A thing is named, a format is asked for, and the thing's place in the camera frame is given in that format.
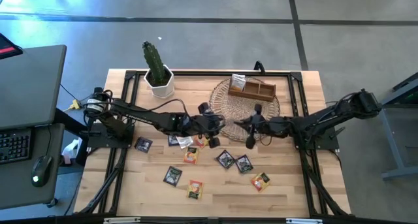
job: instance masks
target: computer mouse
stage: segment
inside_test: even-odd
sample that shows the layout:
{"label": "computer mouse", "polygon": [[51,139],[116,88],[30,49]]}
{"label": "computer mouse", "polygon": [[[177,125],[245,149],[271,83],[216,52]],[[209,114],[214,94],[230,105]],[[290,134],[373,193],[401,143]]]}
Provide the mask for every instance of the computer mouse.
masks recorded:
{"label": "computer mouse", "polygon": [[50,178],[50,170],[52,164],[52,157],[49,155],[43,155],[39,157],[32,169],[32,185],[34,187],[42,187]]}

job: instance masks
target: wooden box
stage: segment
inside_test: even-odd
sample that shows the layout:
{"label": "wooden box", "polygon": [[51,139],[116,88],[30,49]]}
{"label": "wooden box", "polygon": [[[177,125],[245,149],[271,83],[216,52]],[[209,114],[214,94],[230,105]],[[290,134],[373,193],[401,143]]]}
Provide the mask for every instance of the wooden box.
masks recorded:
{"label": "wooden box", "polygon": [[245,97],[249,99],[257,99],[262,101],[273,101],[276,96],[276,85],[264,84],[256,82],[246,82],[242,91],[231,89],[231,82],[229,82],[228,95]]}

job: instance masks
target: tea bag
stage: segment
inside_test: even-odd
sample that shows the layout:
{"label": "tea bag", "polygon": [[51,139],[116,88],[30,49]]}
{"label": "tea bag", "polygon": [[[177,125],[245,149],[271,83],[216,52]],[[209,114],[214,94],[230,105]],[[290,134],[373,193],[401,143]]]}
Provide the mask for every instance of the tea bag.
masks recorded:
{"label": "tea bag", "polygon": [[246,76],[233,74],[231,78],[231,89],[236,91],[242,91],[246,85]]}

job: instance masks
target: white pot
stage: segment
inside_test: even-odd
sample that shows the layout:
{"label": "white pot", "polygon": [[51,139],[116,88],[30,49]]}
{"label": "white pot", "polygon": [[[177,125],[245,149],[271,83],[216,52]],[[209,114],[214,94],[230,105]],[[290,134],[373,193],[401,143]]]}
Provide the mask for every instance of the white pot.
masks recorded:
{"label": "white pot", "polygon": [[168,66],[164,65],[164,67],[171,74],[171,78],[169,82],[167,83],[167,85],[165,86],[158,86],[158,87],[151,86],[151,84],[147,80],[148,74],[151,71],[149,69],[144,76],[144,80],[146,81],[146,83],[152,90],[152,95],[154,95],[154,97],[159,97],[161,99],[166,99],[167,97],[170,97],[171,95],[174,94],[174,74],[170,71]]}

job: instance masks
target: potted plant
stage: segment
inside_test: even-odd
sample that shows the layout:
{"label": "potted plant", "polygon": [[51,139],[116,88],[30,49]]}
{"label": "potted plant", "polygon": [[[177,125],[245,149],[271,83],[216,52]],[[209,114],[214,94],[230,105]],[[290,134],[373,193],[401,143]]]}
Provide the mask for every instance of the potted plant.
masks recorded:
{"label": "potted plant", "polygon": [[163,64],[154,45],[144,42],[142,49],[146,63],[150,68],[146,72],[144,80],[150,86],[152,95],[162,99],[170,97],[174,93],[173,73]]}

